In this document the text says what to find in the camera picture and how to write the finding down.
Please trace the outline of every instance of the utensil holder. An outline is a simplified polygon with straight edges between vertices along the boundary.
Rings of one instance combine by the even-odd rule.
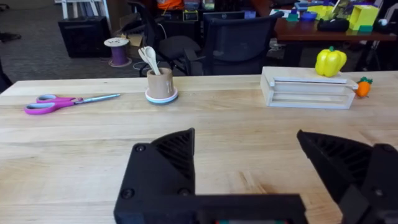
[[[159,68],[159,71],[160,75],[155,75],[152,70],[147,72],[148,89],[146,95],[147,98],[155,100],[168,100],[177,92],[173,84],[173,74],[169,68]]]

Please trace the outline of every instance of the yellow bell pepper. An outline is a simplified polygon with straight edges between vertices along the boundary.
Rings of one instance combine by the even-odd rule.
[[[319,75],[332,77],[336,75],[347,61],[347,55],[333,47],[322,50],[317,56],[315,71]]]

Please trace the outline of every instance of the orange carrot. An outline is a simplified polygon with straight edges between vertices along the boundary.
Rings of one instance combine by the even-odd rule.
[[[362,77],[361,80],[358,82],[358,89],[355,91],[355,93],[360,97],[366,96],[369,93],[369,91],[371,91],[372,82],[373,82],[372,79],[367,79],[366,77]]]

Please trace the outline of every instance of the white utensil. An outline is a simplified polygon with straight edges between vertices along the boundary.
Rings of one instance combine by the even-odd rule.
[[[149,59],[145,56],[145,47],[138,49],[138,53],[141,56],[141,59],[150,66],[152,71],[155,71],[154,67],[149,63]]]
[[[152,47],[145,47],[145,56],[148,59],[148,64],[155,72],[156,75],[160,75],[160,71],[156,64],[156,52]]]
[[[145,50],[144,50],[144,48],[138,49],[138,53],[139,53],[139,55],[141,56],[142,60],[143,60],[145,63],[148,63],[148,58],[145,56]]]

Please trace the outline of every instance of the wooden crate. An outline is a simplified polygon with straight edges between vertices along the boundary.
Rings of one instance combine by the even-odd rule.
[[[263,67],[261,90],[267,106],[349,109],[358,84],[342,74],[327,78],[314,68]]]

